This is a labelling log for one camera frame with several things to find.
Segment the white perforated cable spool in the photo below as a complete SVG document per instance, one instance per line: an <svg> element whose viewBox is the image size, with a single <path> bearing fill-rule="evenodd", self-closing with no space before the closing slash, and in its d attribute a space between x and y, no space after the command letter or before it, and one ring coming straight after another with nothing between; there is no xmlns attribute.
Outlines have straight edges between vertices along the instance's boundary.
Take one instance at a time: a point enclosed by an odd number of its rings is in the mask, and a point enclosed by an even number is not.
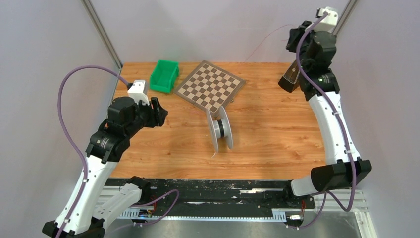
<svg viewBox="0 0 420 238"><path fill-rule="evenodd" d="M227 112L223 106L219 108L219 119L213 120L210 110L206 109L206 116L211 135L214 152L218 153L218 140L224 139L228 148L233 148L233 135Z"/></svg>

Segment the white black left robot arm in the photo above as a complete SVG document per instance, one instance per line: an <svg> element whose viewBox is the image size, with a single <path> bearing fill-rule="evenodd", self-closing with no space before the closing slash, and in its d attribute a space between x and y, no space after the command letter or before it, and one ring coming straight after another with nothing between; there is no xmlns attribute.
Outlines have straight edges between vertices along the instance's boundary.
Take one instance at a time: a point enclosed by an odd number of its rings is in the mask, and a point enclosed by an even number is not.
<svg viewBox="0 0 420 238"><path fill-rule="evenodd" d="M83 169L61 214L46 222L42 232L51 238L102 238L110 224L131 205L146 205L152 193L150 183L133 176L110 200L96 207L111 172L130 146L130 139L142 128L163 126L168 111L152 97L147 103L118 97L108 107L107 118L89 141L82 156Z"/></svg>

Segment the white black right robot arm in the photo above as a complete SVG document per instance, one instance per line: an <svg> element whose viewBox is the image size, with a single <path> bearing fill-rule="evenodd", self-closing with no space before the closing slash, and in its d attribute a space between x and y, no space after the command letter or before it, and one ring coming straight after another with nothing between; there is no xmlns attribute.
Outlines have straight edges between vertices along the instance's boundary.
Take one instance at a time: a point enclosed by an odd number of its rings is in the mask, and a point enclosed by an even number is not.
<svg viewBox="0 0 420 238"><path fill-rule="evenodd" d="M362 160L349 135L342 115L340 88L330 69L336 53L336 36L325 30L313 29L299 47L298 42L312 25L304 21L290 30L287 50L299 53L300 67L292 89L300 87L313 110L321 131L324 166L311 169L308 176L294 179L283 192L284 203L295 207L303 196L358 185L372 170L370 160Z"/></svg>

